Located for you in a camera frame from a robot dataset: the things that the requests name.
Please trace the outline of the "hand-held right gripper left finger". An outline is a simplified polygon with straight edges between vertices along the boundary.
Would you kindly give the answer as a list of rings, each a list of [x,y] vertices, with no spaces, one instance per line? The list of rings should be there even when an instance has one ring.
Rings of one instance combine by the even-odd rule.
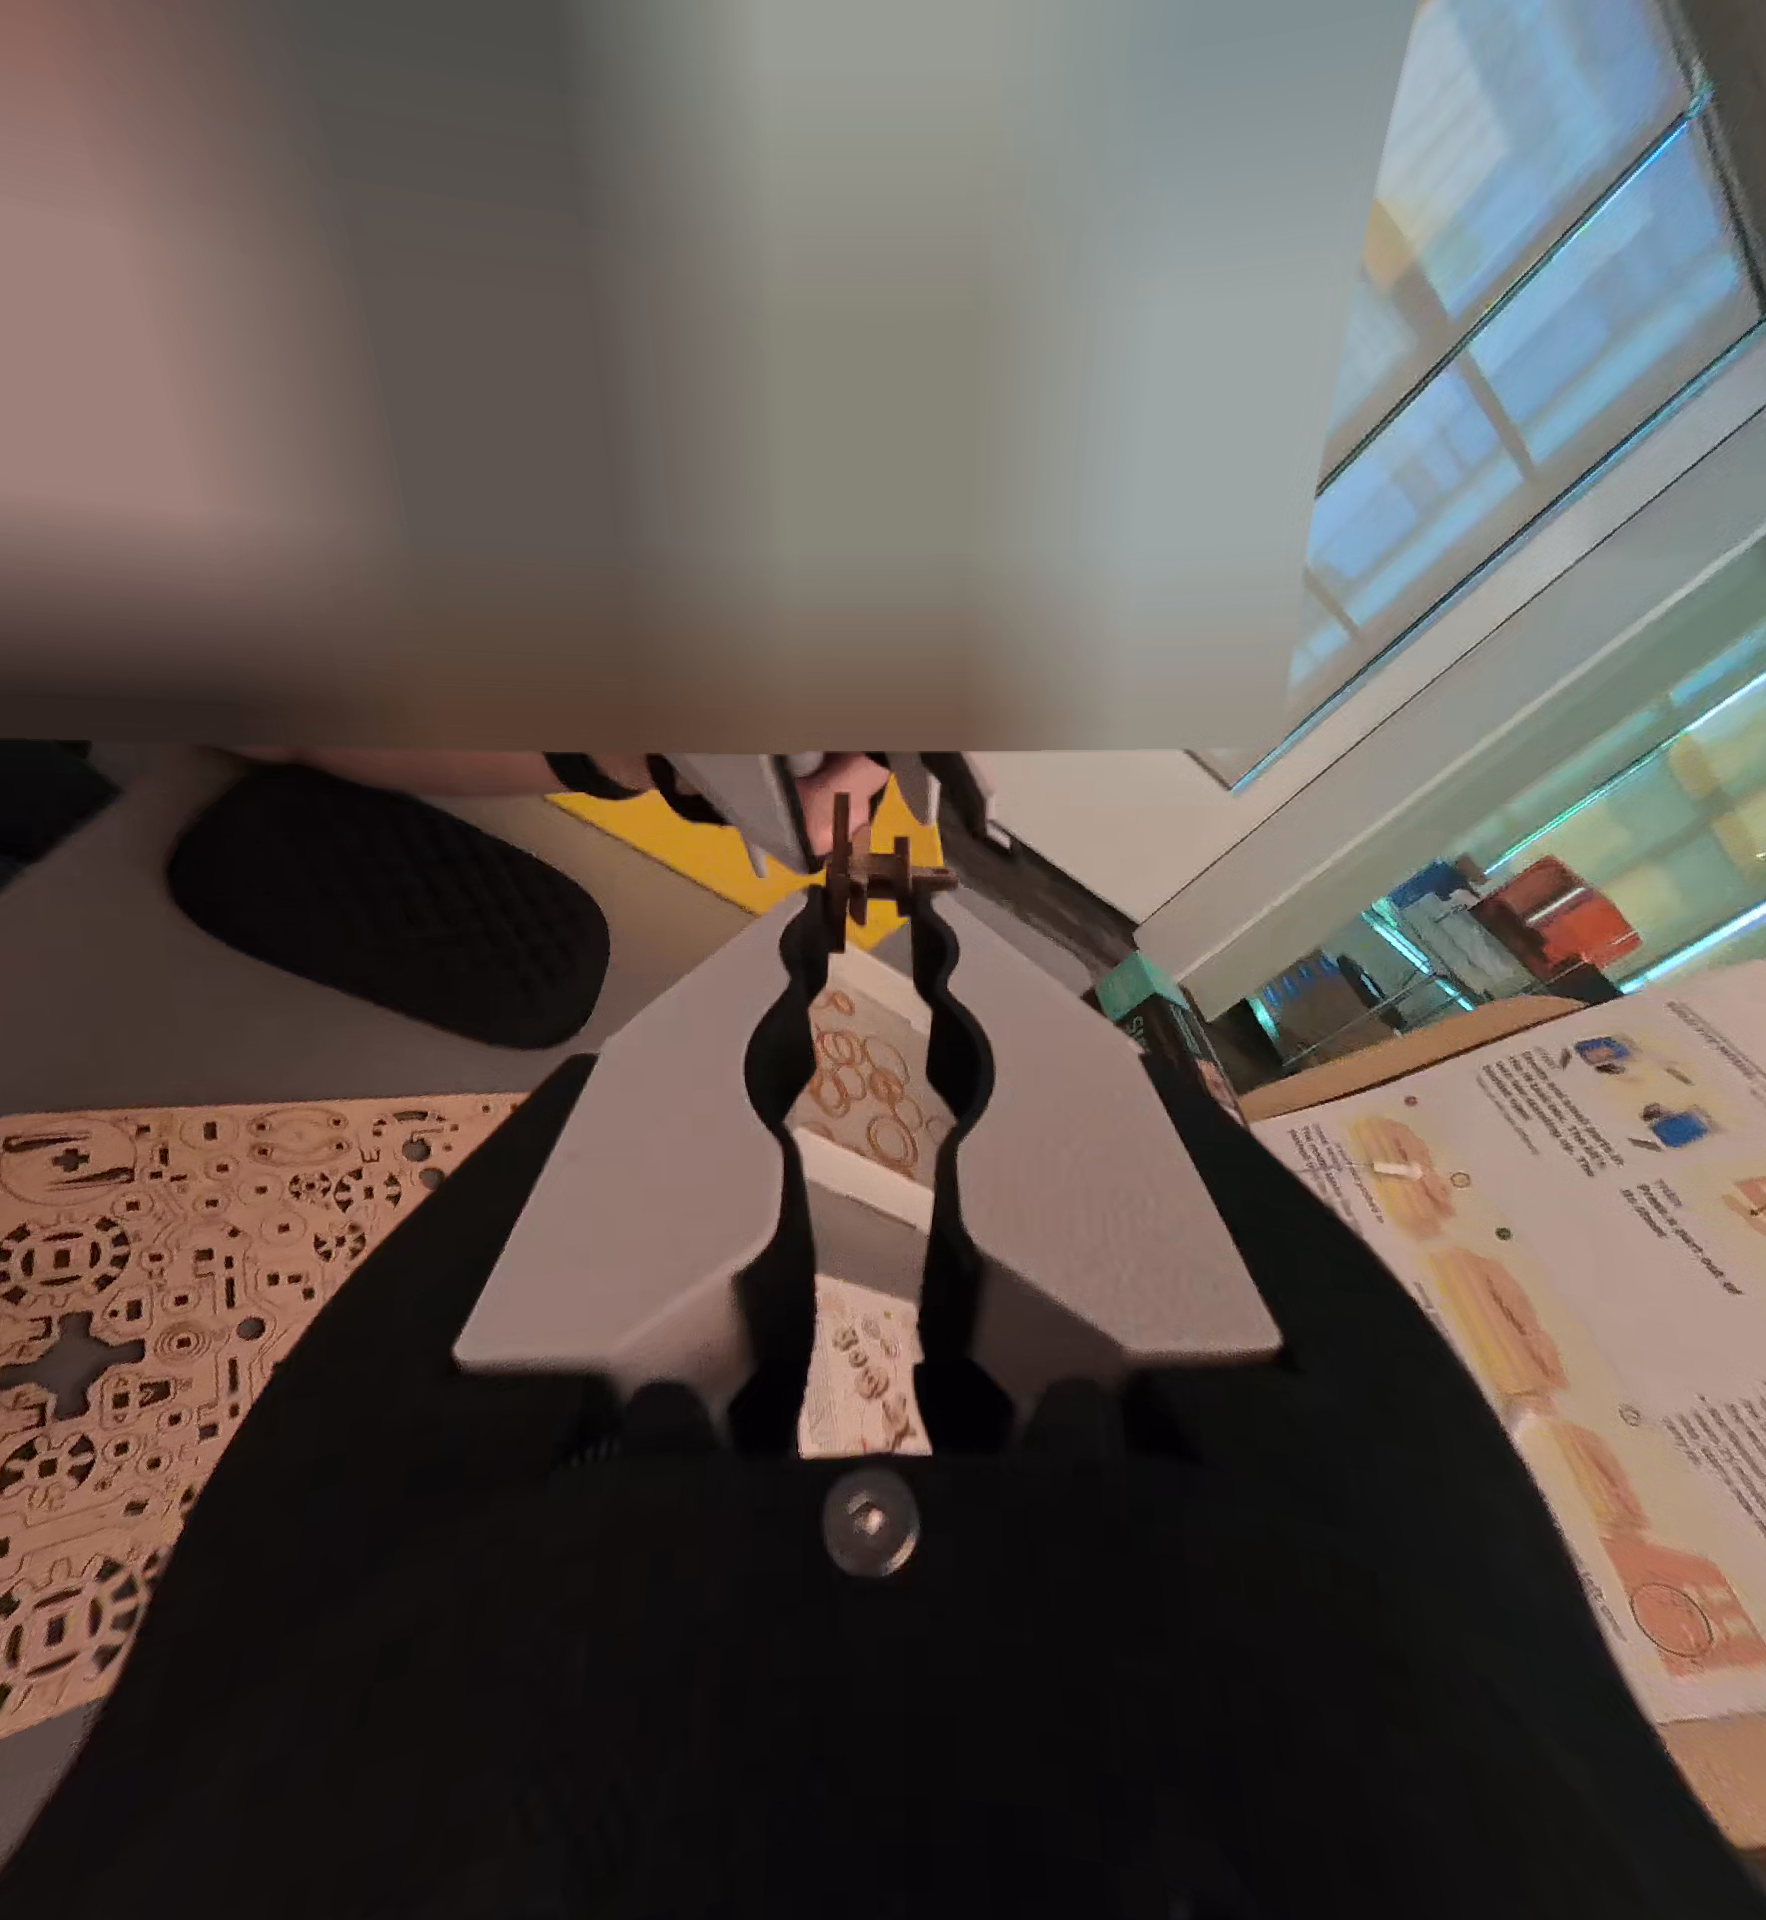
[[[462,1373],[677,1383],[739,1456],[801,1446],[819,1252],[786,1121],[823,986],[823,903],[795,897],[597,1054],[453,1337]]]

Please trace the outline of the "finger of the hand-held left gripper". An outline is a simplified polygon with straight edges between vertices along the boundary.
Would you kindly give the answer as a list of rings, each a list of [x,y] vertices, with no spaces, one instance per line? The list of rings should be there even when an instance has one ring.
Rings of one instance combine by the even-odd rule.
[[[970,751],[887,751],[899,801],[910,807],[918,827],[937,832],[942,801],[954,807],[965,837],[992,843],[992,781]],[[919,861],[914,843],[899,836],[883,853],[887,890],[959,890],[959,873],[942,861]]]
[[[823,853],[810,843],[801,807],[801,781],[823,768],[819,751],[801,757],[670,757],[672,792],[697,796],[709,811],[734,827],[750,857],[750,873],[765,875],[781,865],[795,875],[823,867]]]

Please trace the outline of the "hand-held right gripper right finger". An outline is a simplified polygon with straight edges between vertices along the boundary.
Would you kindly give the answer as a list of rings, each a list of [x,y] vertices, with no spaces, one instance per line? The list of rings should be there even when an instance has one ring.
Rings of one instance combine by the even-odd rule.
[[[949,1107],[918,1307],[933,1451],[1002,1451],[1056,1386],[1279,1360],[1152,1060],[949,897],[914,910],[914,986]]]

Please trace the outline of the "small dark wooden model part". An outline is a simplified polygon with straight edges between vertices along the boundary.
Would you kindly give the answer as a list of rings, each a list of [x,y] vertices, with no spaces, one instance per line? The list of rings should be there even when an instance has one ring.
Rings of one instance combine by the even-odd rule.
[[[959,890],[959,873],[942,861],[937,823],[887,786],[878,823],[853,827],[848,792],[834,796],[834,843],[819,875],[819,910],[825,951],[874,948],[883,932],[910,925],[919,907]]]

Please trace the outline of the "laser-cut wooden parts sheet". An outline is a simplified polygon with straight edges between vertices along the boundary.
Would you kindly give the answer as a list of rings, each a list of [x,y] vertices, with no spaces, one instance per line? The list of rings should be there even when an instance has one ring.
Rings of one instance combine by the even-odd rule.
[[[0,1739],[115,1684],[282,1355],[518,1101],[0,1117]]]

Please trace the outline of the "person's left hand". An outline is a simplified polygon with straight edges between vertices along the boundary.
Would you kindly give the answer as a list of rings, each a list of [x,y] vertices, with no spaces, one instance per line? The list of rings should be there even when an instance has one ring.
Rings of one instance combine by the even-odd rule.
[[[786,771],[791,779],[801,818],[810,837],[831,837],[839,796],[844,796],[848,832],[857,832],[872,818],[874,801],[892,786],[887,763],[853,751],[786,757]]]

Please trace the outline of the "yellow paper sheet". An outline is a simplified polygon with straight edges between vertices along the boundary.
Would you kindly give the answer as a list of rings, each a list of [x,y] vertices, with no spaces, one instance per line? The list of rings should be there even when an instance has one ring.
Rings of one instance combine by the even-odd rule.
[[[750,916],[769,915],[795,890],[823,886],[823,875],[801,875],[774,857],[754,867],[738,832],[684,823],[662,796],[595,801],[580,792],[551,792],[550,806],[630,847],[636,853],[646,853],[652,865],[696,878],[704,890],[749,910]],[[919,867],[942,865],[940,827],[918,823],[893,781],[878,796],[864,836],[872,853],[892,853],[893,843],[907,837]]]

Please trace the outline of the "dark green box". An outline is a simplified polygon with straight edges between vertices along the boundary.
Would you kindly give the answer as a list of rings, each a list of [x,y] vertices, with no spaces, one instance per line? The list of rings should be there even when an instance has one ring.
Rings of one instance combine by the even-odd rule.
[[[1235,1123],[1247,1123],[1231,1080],[1206,1034],[1206,1017],[1158,962],[1130,951],[1093,986],[1091,1002],[1147,1057],[1188,1067]]]

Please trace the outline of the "black textured wrist rest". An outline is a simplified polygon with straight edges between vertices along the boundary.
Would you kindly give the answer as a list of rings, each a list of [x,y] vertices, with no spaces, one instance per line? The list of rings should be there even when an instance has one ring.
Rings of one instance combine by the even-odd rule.
[[[607,980],[607,920],[570,875],[309,768],[237,779],[175,837],[164,890],[222,948],[472,1046],[566,1046]]]

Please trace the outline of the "orange box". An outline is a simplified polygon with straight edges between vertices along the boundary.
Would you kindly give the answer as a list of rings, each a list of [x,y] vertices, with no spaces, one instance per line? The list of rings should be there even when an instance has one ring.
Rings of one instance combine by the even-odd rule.
[[[1623,910],[1560,857],[1524,865],[1470,915],[1545,987],[1573,970],[1609,973],[1641,948]]]

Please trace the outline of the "glass display cabinet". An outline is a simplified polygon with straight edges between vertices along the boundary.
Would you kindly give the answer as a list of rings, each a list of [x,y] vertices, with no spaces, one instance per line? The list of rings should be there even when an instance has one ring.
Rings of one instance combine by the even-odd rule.
[[[1684,5],[1766,282],[1766,5]],[[1418,625],[1206,827],[1140,927],[1206,1015],[1396,883],[1445,786],[1766,536],[1766,323]]]

